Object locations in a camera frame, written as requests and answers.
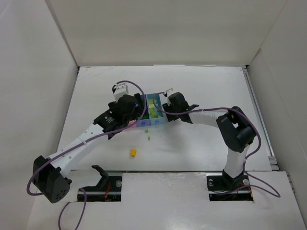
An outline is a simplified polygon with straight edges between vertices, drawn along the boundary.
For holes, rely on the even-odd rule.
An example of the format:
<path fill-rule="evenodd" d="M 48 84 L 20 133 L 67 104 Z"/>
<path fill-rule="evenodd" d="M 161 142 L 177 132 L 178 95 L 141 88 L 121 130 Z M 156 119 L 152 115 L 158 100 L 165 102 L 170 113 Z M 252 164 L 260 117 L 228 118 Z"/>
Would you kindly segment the light green square lego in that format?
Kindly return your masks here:
<path fill-rule="evenodd" d="M 152 110 L 150 112 L 150 117 L 151 119 L 156 119 L 156 118 L 161 118 L 162 116 L 159 113 L 157 113 L 155 110 Z"/>

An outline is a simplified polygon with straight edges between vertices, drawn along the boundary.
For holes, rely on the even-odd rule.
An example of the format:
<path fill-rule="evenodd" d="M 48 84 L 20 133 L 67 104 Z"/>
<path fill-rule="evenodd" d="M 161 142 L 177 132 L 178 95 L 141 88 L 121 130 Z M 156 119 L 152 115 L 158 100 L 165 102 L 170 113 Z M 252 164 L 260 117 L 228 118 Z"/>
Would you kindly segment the lime 2x2 lego brick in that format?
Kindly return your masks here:
<path fill-rule="evenodd" d="M 150 111 L 154 111 L 155 110 L 155 105 L 154 105 L 154 101 L 153 100 L 149 100 L 148 101 L 148 107 Z"/>

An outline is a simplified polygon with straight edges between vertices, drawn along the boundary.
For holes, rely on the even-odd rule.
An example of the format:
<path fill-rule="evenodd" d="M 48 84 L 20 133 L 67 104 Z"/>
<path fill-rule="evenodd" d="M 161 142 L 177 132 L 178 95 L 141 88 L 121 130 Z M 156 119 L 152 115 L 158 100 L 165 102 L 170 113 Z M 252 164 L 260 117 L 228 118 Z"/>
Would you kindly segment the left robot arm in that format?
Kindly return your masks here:
<path fill-rule="evenodd" d="M 125 94 L 118 101 L 109 103 L 109 109 L 94 119 L 93 123 L 63 150 L 48 158 L 37 157 L 33 162 L 30 182 L 52 204 L 63 199 L 70 190 L 70 171 L 99 143 L 105 143 L 114 135 L 138 122 L 147 108 L 144 94 Z"/>

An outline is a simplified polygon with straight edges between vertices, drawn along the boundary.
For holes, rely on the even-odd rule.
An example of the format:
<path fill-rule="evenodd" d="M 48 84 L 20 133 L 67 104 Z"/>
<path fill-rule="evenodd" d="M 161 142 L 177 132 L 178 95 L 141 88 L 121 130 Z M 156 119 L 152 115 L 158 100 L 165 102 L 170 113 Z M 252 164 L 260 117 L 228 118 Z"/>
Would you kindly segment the purple container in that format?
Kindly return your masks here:
<path fill-rule="evenodd" d="M 145 110 L 145 113 L 144 113 L 144 114 L 147 114 L 147 115 L 149 116 L 148 105 L 147 105 L 147 103 L 146 103 L 146 105 L 145 105 L 145 108 L 146 108 L 146 110 Z M 142 119 L 142 118 L 141 118 L 141 120 L 138 121 L 138 123 L 137 123 L 137 127 L 148 127 L 148 126 L 150 126 L 150 125 L 151 125 L 150 118 L 148 118 L 148 119 Z"/>

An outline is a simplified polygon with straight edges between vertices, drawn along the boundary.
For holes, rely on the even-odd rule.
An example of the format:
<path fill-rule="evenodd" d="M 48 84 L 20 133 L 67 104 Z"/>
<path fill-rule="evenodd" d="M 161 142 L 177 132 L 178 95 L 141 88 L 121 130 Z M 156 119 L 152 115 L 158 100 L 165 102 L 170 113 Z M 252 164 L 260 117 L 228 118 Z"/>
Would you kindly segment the light blue container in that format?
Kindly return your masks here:
<path fill-rule="evenodd" d="M 149 107 L 148 107 L 151 126 L 164 124 L 164 122 L 165 122 L 164 114 L 160 110 L 157 109 L 157 107 L 160 108 L 160 109 L 162 108 L 160 95 L 158 93 L 146 94 L 146 99 L 147 99 L 147 105 L 148 105 L 149 100 L 153 100 L 154 105 L 155 105 L 155 111 L 162 116 L 161 118 L 151 119 L 151 117 L 150 117 L 151 111 L 149 110 Z"/>

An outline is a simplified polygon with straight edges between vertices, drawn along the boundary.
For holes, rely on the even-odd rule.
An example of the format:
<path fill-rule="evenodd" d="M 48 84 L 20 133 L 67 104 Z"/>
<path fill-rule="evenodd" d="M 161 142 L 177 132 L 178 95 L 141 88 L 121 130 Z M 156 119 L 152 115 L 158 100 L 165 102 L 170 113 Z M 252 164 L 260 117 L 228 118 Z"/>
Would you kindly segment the small yellow lego brick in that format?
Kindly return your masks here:
<path fill-rule="evenodd" d="M 136 149 L 132 149 L 130 152 L 130 156 L 135 158 L 137 156 L 137 150 Z"/>

